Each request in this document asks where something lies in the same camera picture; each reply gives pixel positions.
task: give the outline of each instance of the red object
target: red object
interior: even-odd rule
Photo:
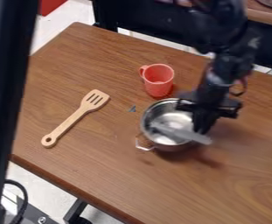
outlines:
[[[148,94],[163,97],[170,92],[173,86],[174,70],[164,64],[141,66],[140,76],[143,78]]]
[[[39,14],[47,16],[67,0],[40,0]]]

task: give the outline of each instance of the black cable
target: black cable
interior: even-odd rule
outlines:
[[[28,200],[29,200],[29,198],[28,198],[27,191],[25,190],[24,186],[22,186],[21,184],[19,184],[18,182],[14,181],[14,180],[6,179],[4,181],[4,183],[7,184],[7,185],[13,185],[13,186],[18,187],[21,190],[21,192],[23,193],[23,195],[24,195],[23,205],[20,207],[17,215],[10,222],[10,224],[19,224],[22,221],[22,219],[24,218],[24,212],[25,212],[25,210],[26,210],[26,208],[28,206]]]

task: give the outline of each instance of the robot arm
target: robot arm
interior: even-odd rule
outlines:
[[[245,81],[253,69],[260,35],[248,23],[244,3],[241,0],[191,0],[191,24],[194,24],[195,48],[201,53],[215,53],[214,59],[204,71],[194,93],[182,94],[194,107],[186,108],[193,113],[194,131],[205,134],[227,105],[241,107],[239,102],[228,99],[230,87],[236,81]]]

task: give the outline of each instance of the white floor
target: white floor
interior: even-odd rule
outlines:
[[[92,25],[94,23],[94,15],[92,4],[88,0],[70,0],[60,6],[56,11],[46,17],[39,16],[37,18],[37,26],[34,34],[31,53],[36,52],[40,47],[44,46],[48,41],[66,29],[73,22],[81,22]],[[120,33],[133,36],[135,38],[156,42],[160,45],[173,47],[179,50],[196,53],[189,46],[180,45],[165,41],[159,38],[149,37],[140,33],[120,30]],[[256,66],[255,68],[263,73],[272,74],[270,68]],[[32,173],[10,163],[9,179],[15,179],[22,183],[28,190],[30,203],[39,208],[43,212],[49,214],[59,223],[64,223],[62,217],[67,209],[74,203],[75,197],[60,190],[58,187],[49,184],[43,179],[33,175]],[[17,189],[8,187],[13,193],[18,193]],[[94,224],[119,224],[118,220],[98,211],[92,206],[88,207],[83,214],[84,217],[91,220]]]

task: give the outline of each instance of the orange cup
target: orange cup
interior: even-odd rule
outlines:
[[[154,64],[140,67],[140,76],[148,94],[154,97],[166,96],[172,86],[174,70],[165,64]]]

